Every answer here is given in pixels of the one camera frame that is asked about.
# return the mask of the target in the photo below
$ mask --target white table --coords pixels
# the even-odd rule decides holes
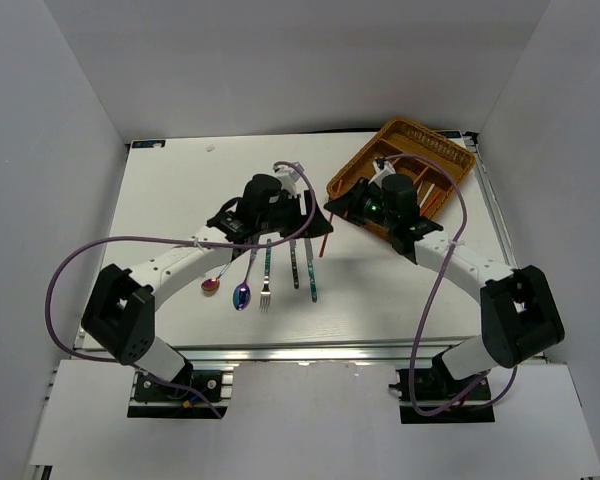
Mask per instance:
[[[278,160],[302,163],[322,206],[327,200],[329,180],[372,136],[338,133],[170,139],[164,148],[132,149],[111,235],[188,238],[226,200],[241,195],[254,174],[270,172]],[[462,184],[462,191],[469,210],[463,239],[485,256],[502,261],[473,172]],[[437,221],[449,232],[458,227],[457,199],[447,205]],[[244,255],[222,278],[214,297],[204,297],[200,281],[196,281],[166,302],[156,315],[157,335],[175,347],[411,338],[435,275],[402,259],[388,244],[360,228],[337,218],[334,228],[325,257],[314,262],[319,296],[316,304],[311,302],[302,242],[298,243],[300,290],[293,289],[289,249],[282,245],[272,254],[273,296],[268,314],[258,310],[262,253],[251,276],[252,305],[237,312],[231,304],[233,289],[246,271],[248,259]],[[321,241],[313,241],[316,257]],[[107,247],[103,265],[132,266],[164,249],[149,244],[112,244]],[[479,331],[476,303],[445,282],[431,310],[425,337],[457,339]],[[99,345],[87,336],[84,347],[94,349]]]

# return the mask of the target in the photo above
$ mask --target gray wall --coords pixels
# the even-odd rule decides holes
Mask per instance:
[[[42,0],[0,2],[0,479],[19,479],[60,355],[44,329],[62,257],[105,233],[124,147]],[[97,255],[62,280],[70,342]]]
[[[549,0],[46,0],[124,140],[479,130]]]
[[[543,268],[600,457],[600,1],[554,0],[482,132],[521,263]]]

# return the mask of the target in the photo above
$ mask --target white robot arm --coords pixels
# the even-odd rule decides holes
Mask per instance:
[[[302,197],[307,213],[302,213],[298,178],[289,167],[273,175],[255,175],[242,197],[227,202],[188,239],[192,246],[171,248],[130,268],[105,267],[91,292],[82,327],[122,365],[186,384],[192,366],[155,335],[155,312],[196,278],[252,248],[262,234],[314,238],[333,231],[317,206],[313,217],[308,215],[313,206],[308,191]]]

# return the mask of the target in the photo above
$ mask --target wicker basket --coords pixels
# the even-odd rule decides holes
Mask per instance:
[[[456,183],[461,183],[475,165],[468,150],[406,118],[390,120],[327,185],[330,199],[348,191],[359,178],[371,179],[373,160],[399,153],[413,153],[433,160],[444,168]],[[401,159],[394,163],[397,173],[408,175],[419,189],[418,203],[422,215],[434,219],[453,194],[449,181],[436,170],[417,159]],[[387,231],[377,225],[367,230],[386,239]]]

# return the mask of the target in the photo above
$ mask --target fork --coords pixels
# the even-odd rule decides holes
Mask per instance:
[[[267,245],[271,243],[271,239],[267,240]],[[271,247],[267,247],[267,253],[264,260],[264,285],[260,292],[260,311],[267,313],[271,304],[271,290],[269,289],[269,274],[271,272]]]

